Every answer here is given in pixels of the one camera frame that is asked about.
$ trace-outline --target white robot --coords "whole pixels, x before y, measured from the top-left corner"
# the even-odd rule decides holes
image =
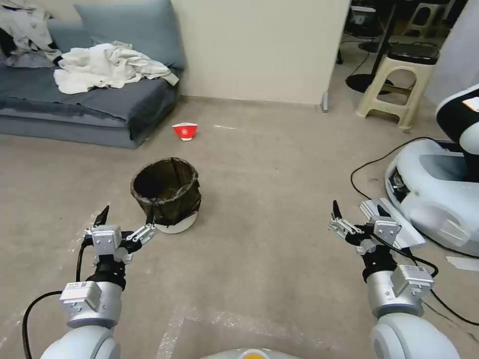
[[[436,111],[453,142],[406,145],[385,174],[394,206],[428,237],[479,255],[479,85],[444,100]]]
[[[367,224],[355,226],[342,219],[335,202],[330,222],[342,238],[357,247],[366,265],[363,278],[369,288],[372,313],[378,318],[371,334],[373,352],[379,359],[459,359],[449,339],[420,317],[421,298],[434,280],[423,267],[397,265],[389,246],[394,244],[401,226],[381,208],[379,212],[381,215],[372,216]],[[79,281],[81,249],[77,282],[68,283],[61,293],[60,302],[70,314],[67,325],[72,330],[51,344],[41,359],[120,358],[113,330],[120,319],[125,264],[130,262],[131,253],[142,248],[158,228],[150,212],[145,226],[135,232],[122,232],[119,226],[105,225],[107,213],[108,208],[98,216],[93,228],[87,229],[82,245],[82,249],[93,245],[96,250],[95,273],[86,281]],[[23,344],[25,356],[30,359],[28,341]],[[236,349],[208,357],[294,358],[268,349]]]

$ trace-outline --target paper scrap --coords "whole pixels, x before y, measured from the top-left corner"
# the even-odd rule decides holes
[[[458,269],[479,272],[479,259],[462,257],[446,257],[446,259]]]
[[[473,97],[471,99],[464,100],[463,104],[465,104],[471,110],[479,112],[479,97]]]

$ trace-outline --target white panel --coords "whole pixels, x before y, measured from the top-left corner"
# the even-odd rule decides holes
[[[426,90],[435,104],[479,83],[479,1],[469,1],[446,39]]]

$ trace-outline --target white wall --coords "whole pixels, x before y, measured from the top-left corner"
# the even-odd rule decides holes
[[[436,105],[479,83],[478,18],[479,1],[469,1],[441,48],[426,90],[426,97]]]
[[[72,3],[98,1],[37,0],[66,20],[78,19]],[[172,1],[188,60],[185,95],[320,102],[349,0]]]

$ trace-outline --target white cloth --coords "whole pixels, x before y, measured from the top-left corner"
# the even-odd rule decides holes
[[[0,0],[0,27],[13,37],[17,49],[6,59],[12,67],[52,67],[61,51],[49,47],[52,39],[46,24],[50,15],[27,0]]]
[[[122,88],[126,83],[138,82],[143,77],[164,78],[172,86],[178,77],[161,62],[134,51],[132,46],[115,41],[91,48],[73,48],[63,54],[53,77],[60,92],[75,94],[93,87]]]

